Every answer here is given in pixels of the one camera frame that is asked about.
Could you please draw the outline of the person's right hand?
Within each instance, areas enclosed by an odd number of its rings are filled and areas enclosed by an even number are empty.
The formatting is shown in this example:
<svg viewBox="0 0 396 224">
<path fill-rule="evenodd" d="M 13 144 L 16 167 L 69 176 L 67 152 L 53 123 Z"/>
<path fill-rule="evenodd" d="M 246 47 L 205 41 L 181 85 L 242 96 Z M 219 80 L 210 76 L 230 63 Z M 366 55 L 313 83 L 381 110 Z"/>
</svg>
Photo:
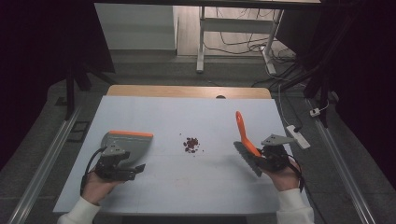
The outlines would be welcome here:
<svg viewBox="0 0 396 224">
<path fill-rule="evenodd" d="M 278 191 L 299 188 L 300 178 L 290 167 L 286 167 L 278 172 L 269 172 L 266 170 L 263 170 L 263 172 L 271 178 Z"/>
</svg>

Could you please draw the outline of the wooden table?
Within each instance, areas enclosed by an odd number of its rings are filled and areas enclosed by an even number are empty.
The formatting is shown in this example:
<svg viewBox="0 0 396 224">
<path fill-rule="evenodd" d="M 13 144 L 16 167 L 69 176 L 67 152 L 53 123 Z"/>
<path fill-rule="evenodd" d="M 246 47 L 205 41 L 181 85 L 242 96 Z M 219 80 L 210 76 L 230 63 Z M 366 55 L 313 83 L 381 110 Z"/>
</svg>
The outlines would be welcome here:
<svg viewBox="0 0 396 224">
<path fill-rule="evenodd" d="M 271 99 L 265 88 L 194 87 L 156 85 L 112 85 L 107 96 L 225 98 L 225 99 Z"/>
</svg>

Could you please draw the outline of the white cabinet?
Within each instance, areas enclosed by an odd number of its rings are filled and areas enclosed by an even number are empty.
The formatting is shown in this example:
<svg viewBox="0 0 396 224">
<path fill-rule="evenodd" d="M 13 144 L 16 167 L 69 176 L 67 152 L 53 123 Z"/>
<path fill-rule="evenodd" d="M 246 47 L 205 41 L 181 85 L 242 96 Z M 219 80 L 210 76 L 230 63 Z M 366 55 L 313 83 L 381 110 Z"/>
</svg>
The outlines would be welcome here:
<svg viewBox="0 0 396 224">
<path fill-rule="evenodd" d="M 172 6 L 94 4 L 107 45 L 114 50 L 175 50 Z"/>
</svg>

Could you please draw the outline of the black tripod stand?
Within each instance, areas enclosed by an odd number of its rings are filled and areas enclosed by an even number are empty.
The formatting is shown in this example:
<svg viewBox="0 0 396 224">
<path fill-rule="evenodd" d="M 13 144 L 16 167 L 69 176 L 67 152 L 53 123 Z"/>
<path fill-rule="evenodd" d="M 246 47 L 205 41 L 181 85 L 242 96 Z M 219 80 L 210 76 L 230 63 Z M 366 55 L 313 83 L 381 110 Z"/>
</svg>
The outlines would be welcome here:
<svg viewBox="0 0 396 224">
<path fill-rule="evenodd" d="M 83 62 L 81 59 L 72 59 L 69 63 L 66 73 L 66 115 L 65 120 L 70 120 L 76 110 L 75 105 L 75 85 L 78 85 L 81 91 L 89 91 L 92 83 L 88 78 L 88 74 L 93 74 L 105 83 L 110 85 L 117 84 L 117 81 L 103 71 L 95 68 L 93 65 Z"/>
</svg>

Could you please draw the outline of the metal floor rail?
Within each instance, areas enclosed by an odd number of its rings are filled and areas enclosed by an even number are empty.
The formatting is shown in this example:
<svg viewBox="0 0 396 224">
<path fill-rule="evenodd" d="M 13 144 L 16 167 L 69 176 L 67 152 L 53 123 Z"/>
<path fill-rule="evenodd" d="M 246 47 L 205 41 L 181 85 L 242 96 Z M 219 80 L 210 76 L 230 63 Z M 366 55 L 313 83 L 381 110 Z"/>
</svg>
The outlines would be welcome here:
<svg viewBox="0 0 396 224">
<path fill-rule="evenodd" d="M 332 162 L 343 181 L 347 193 L 355 207 L 355 210 L 361 220 L 362 224 L 377 224 L 373 212 L 371 211 L 368 203 L 366 202 L 361 189 L 359 188 L 355 178 L 350 172 L 346 161 L 344 160 L 339 146 L 337 146 L 333 136 L 328 128 L 325 128 L 319 118 L 312 118 L 317 126 L 318 133 L 328 149 Z"/>
<path fill-rule="evenodd" d="M 78 118 L 78 115 L 80 114 L 81 108 L 81 105 L 77 105 L 75 111 L 69 116 L 69 119 L 63 121 L 59 131 L 56 133 L 51 144 L 49 145 L 43 160 L 38 165 L 38 168 L 36 169 L 29 185 L 25 189 L 21 199 L 12 212 L 10 219 L 7 221 L 7 224 L 24 224 L 28 218 L 35 201 L 37 200 L 38 195 L 42 190 L 50 174 L 50 171 L 52 170 L 52 167 L 61 152 L 61 149 L 64 146 L 67 136 L 70 134 Z"/>
</svg>

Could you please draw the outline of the white power strip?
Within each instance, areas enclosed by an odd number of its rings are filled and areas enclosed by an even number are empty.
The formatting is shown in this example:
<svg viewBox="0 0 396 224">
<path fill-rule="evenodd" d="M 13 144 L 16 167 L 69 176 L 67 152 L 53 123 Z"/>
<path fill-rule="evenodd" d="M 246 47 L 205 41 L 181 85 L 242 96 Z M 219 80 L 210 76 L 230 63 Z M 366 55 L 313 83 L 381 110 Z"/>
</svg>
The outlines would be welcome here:
<svg viewBox="0 0 396 224">
<path fill-rule="evenodd" d="M 289 125 L 286 127 L 286 130 L 289 132 L 289 134 L 296 140 L 297 145 L 301 149 L 308 149 L 311 147 L 311 145 L 307 142 L 307 140 L 303 137 L 303 135 L 300 132 L 295 133 L 293 129 L 295 128 L 294 125 Z"/>
</svg>

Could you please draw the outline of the small white adapter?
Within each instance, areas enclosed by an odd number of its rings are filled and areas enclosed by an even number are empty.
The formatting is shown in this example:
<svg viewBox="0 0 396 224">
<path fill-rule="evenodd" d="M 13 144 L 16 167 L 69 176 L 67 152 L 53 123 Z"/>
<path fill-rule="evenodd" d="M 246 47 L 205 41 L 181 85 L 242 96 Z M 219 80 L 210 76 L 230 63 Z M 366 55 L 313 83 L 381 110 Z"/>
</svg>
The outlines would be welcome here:
<svg viewBox="0 0 396 224">
<path fill-rule="evenodd" d="M 312 110 L 309 112 L 310 116 L 311 116 L 312 118 L 314 118 L 314 117 L 317 117 L 317 116 L 321 115 L 322 113 L 324 113 L 325 110 L 328 108 L 329 103 L 330 103 L 330 102 L 327 102 L 327 104 L 326 104 L 324 107 L 322 107 L 322 108 L 318 108 L 318 107 L 317 107 L 317 108 L 312 109 Z"/>
</svg>

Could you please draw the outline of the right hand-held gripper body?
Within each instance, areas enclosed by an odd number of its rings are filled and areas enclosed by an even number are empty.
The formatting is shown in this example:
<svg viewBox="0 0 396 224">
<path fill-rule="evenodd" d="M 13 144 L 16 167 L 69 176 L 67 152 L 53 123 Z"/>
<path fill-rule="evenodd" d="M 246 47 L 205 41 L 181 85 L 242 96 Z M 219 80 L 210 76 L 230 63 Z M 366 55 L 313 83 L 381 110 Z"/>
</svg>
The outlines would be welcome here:
<svg viewBox="0 0 396 224">
<path fill-rule="evenodd" d="M 271 134 L 269 137 L 262 141 L 262 147 L 265 147 L 268 152 L 267 157 L 262 158 L 266 159 L 266 168 L 263 170 L 269 172 L 278 172 L 285 169 L 288 166 L 288 156 L 286 149 L 284 148 L 285 144 L 293 143 L 295 141 L 294 138 Z"/>
</svg>

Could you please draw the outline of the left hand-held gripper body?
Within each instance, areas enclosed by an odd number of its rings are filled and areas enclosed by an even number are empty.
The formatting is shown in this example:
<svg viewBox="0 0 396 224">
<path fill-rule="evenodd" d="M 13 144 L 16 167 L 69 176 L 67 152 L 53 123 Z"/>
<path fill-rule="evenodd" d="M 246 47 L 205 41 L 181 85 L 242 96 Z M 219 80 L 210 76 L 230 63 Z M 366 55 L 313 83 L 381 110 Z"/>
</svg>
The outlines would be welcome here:
<svg viewBox="0 0 396 224">
<path fill-rule="evenodd" d="M 134 180 L 137 170 L 135 168 L 121 169 L 121 161 L 128 159 L 130 153 L 121 149 L 117 144 L 106 147 L 98 162 L 94 172 L 105 181 L 128 181 Z"/>
</svg>

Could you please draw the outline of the person's left hand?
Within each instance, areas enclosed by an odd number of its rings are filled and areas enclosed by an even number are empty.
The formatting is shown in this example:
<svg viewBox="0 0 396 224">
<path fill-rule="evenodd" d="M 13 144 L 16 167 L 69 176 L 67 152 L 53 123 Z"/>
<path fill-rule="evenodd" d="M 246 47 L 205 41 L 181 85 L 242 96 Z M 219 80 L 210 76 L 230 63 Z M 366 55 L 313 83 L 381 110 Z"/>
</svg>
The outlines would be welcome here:
<svg viewBox="0 0 396 224">
<path fill-rule="evenodd" d="M 98 205 L 119 184 L 122 184 L 122 181 L 105 181 L 91 171 L 87 175 L 82 198 L 88 203 Z"/>
</svg>

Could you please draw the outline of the black metal stand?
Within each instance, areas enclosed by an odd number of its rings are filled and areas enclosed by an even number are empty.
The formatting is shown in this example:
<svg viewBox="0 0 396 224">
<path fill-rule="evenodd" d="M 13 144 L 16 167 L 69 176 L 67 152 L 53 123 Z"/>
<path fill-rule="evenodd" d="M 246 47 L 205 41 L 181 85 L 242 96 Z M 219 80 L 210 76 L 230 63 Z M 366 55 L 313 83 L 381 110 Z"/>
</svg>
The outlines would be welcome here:
<svg viewBox="0 0 396 224">
<path fill-rule="evenodd" d="M 299 56 L 297 63 L 303 68 L 308 64 L 308 69 L 299 77 L 293 78 L 283 86 L 279 85 L 277 91 L 284 92 L 291 87 L 308 79 L 303 94 L 305 98 L 313 98 L 320 91 L 319 107 L 322 109 L 318 119 L 327 128 L 328 92 L 330 88 L 331 60 L 335 56 L 343 38 L 357 18 L 362 5 L 366 0 L 320 0 L 319 7 L 311 12 L 306 8 L 303 14 L 320 13 L 319 22 L 313 40 L 318 44 L 308 53 Z"/>
</svg>

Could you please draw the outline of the grey dustpan with orange edge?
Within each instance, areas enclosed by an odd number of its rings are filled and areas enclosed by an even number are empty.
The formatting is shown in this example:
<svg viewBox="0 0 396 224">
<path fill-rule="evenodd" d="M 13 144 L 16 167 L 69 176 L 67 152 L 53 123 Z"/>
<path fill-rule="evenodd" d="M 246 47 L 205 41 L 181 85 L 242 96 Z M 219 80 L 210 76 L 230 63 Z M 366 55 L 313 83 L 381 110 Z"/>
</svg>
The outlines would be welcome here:
<svg viewBox="0 0 396 224">
<path fill-rule="evenodd" d="M 101 142 L 102 155 L 123 156 L 127 163 L 133 164 L 146 154 L 152 138 L 152 133 L 109 131 Z"/>
</svg>

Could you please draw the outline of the orange handled brush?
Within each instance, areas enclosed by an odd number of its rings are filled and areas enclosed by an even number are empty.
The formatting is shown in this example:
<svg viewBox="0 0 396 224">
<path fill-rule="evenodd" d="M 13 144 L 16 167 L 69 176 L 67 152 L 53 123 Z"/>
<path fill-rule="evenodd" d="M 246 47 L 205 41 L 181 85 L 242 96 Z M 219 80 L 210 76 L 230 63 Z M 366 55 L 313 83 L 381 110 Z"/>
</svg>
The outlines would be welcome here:
<svg viewBox="0 0 396 224">
<path fill-rule="evenodd" d="M 240 141 L 235 142 L 234 146 L 247 165 L 251 168 L 254 174 L 258 177 L 262 176 L 261 169 L 256 165 L 254 160 L 261 156 L 261 153 L 254 145 L 248 140 L 245 123 L 242 114 L 239 111 L 235 112 L 236 124 L 240 134 Z"/>
</svg>

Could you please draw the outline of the pile of red crumbs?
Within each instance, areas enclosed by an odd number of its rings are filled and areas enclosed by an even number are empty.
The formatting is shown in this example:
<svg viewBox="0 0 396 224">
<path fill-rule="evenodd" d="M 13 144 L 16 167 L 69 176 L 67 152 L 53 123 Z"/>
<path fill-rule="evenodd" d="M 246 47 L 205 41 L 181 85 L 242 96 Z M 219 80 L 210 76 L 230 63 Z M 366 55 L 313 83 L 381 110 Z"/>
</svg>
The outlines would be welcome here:
<svg viewBox="0 0 396 224">
<path fill-rule="evenodd" d="M 205 151 L 201 140 L 197 136 L 181 135 L 181 149 L 188 154 L 197 154 Z"/>
</svg>

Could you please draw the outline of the white desk frame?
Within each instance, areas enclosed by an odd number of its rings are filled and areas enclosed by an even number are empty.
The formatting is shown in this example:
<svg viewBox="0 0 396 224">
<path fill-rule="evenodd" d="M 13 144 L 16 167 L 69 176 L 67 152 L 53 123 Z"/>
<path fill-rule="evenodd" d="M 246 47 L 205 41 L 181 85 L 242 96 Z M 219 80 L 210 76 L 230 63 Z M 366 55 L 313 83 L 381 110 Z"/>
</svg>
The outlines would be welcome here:
<svg viewBox="0 0 396 224">
<path fill-rule="evenodd" d="M 274 10 L 274 18 L 271 21 L 250 20 L 250 19 L 221 19 L 210 18 L 205 15 L 205 7 L 199 9 L 199 45 L 197 51 L 196 72 L 202 74 L 204 72 L 204 39 L 205 32 L 221 32 L 221 33 L 248 33 L 268 35 L 267 42 L 264 47 L 259 47 L 259 51 L 264 59 L 267 73 L 275 75 L 276 69 L 270 59 L 270 50 L 276 37 L 278 25 L 283 14 L 281 9 Z"/>
</svg>

